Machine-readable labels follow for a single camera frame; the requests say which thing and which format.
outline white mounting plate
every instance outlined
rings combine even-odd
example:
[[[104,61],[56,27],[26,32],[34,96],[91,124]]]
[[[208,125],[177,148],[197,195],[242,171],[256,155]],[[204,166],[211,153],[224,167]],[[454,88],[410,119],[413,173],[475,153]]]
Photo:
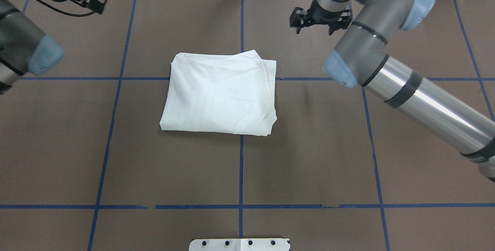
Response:
[[[290,240],[202,239],[193,240],[189,244],[189,251],[290,251]]]

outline light blue joint cap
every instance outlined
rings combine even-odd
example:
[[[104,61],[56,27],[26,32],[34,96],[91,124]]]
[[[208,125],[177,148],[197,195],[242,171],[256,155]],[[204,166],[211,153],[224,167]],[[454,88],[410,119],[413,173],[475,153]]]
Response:
[[[435,4],[435,0],[414,0],[409,15],[401,29],[410,31],[415,28],[430,13],[433,4]]]
[[[354,78],[349,67],[336,50],[332,50],[332,53],[323,64],[323,71],[348,89],[352,89],[357,85],[356,78]]]
[[[36,76],[42,75],[57,64],[64,56],[64,51],[58,43],[45,34],[32,53],[28,63],[28,71]]]

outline white cloth fold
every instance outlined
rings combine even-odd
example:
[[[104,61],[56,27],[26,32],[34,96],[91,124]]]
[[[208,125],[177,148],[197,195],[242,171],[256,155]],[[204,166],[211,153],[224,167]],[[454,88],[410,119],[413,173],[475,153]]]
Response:
[[[179,53],[172,62],[162,130],[271,133],[276,61],[255,50],[237,55]]]

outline folded white cloth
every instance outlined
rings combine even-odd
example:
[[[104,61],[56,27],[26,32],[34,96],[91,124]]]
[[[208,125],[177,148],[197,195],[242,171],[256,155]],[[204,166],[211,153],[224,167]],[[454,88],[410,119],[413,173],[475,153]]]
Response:
[[[177,54],[161,129],[270,134],[277,120],[276,64],[255,50],[231,56]]]

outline blue grid line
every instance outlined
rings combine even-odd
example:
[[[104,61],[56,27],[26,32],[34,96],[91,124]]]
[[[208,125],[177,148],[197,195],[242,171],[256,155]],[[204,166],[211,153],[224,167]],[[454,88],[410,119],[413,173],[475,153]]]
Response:
[[[349,10],[350,10],[350,21],[354,22],[354,11],[352,11],[352,3],[349,2]]]
[[[122,86],[122,77],[124,75],[125,62],[126,62],[126,58],[127,58],[127,49],[129,48],[129,39],[131,38],[131,29],[132,29],[132,22],[134,20],[135,9],[136,9],[136,0],[134,0],[133,5],[132,5],[131,18],[129,19],[129,28],[127,29],[127,38],[126,38],[125,47],[124,47],[124,55],[122,57],[122,65],[120,67],[119,82],[117,85],[117,92],[115,93],[115,102],[113,104],[112,119],[110,120],[110,129],[108,131],[108,139],[106,140],[105,157],[103,160],[103,166],[101,169],[101,177],[99,180],[98,195],[96,198],[96,208],[94,209],[93,222],[92,222],[92,226],[91,226],[91,233],[90,233],[90,238],[88,241],[88,251],[91,251],[91,249],[92,249],[92,242],[94,239],[94,231],[96,230],[96,224],[97,224],[97,220],[98,220],[99,204],[101,201],[101,192],[103,190],[103,183],[104,183],[105,173],[106,173],[106,165],[108,162],[108,154],[110,152],[110,140],[112,139],[113,125],[115,122],[115,112],[117,110],[117,103],[119,101],[120,87]]]
[[[0,205],[0,209],[148,209],[143,205]],[[362,209],[362,208],[495,207],[495,203],[389,203],[326,205],[155,205],[154,209]]]
[[[481,92],[483,92],[483,97],[485,98],[486,106],[488,107],[488,112],[490,113],[490,117],[492,120],[495,120],[492,112],[492,106],[490,105],[490,101],[488,100],[488,96],[486,94],[485,86],[483,85],[483,81],[481,80],[480,70],[478,69],[478,65],[476,64],[476,60],[474,58],[474,54],[471,48],[471,44],[469,43],[469,39],[467,38],[466,30],[464,29],[463,19],[461,19],[461,15],[459,12],[459,7],[457,6],[457,0],[454,1],[454,8],[456,9],[457,18],[459,20],[459,25],[461,27],[461,31],[463,31],[463,36],[466,41],[467,49],[469,51],[469,55],[471,57],[471,61],[473,62],[474,71],[476,71],[476,76],[478,77],[478,81],[480,82]]]
[[[21,80],[119,80],[119,77],[21,77]]]
[[[99,205],[98,209],[147,209],[143,205]]]
[[[155,205],[155,209],[239,209],[239,205]]]
[[[161,81],[161,80],[170,80],[170,77],[122,77],[122,80]]]
[[[241,0],[241,53],[244,52],[244,0]],[[244,135],[239,139],[239,238],[243,238],[243,217],[242,211],[244,198]]]
[[[380,174],[378,172],[378,162],[376,160],[376,151],[375,151],[375,142],[373,140],[373,131],[371,130],[371,120],[368,109],[368,99],[366,98],[366,91],[364,87],[361,88],[361,92],[363,94],[364,101],[364,111],[366,113],[366,122],[368,124],[368,134],[371,141],[371,149],[373,151],[373,163],[375,164],[375,179],[376,179],[376,189],[378,191],[378,202],[380,202],[380,213],[382,214],[382,226],[383,226],[383,235],[385,237],[385,247],[387,251],[390,251],[389,244],[389,233],[387,231],[387,220],[385,218],[385,209],[383,207],[383,197],[382,197],[382,186],[380,185]]]
[[[495,203],[394,203],[383,205],[386,208],[415,207],[495,207]]]
[[[170,80],[170,77],[21,77],[21,80]],[[332,78],[325,77],[289,77],[275,78],[277,81],[333,81]],[[430,81],[478,81],[478,78],[450,78],[450,77],[432,77]],[[483,81],[495,81],[495,78],[481,78]]]
[[[24,7],[22,8],[22,13],[26,13],[26,9],[28,8],[28,3],[29,3],[29,0],[26,0],[26,2],[24,3]]]
[[[0,209],[94,209],[95,205],[0,205]]]
[[[243,238],[243,205],[244,205],[244,135],[241,135],[239,143],[239,238]]]

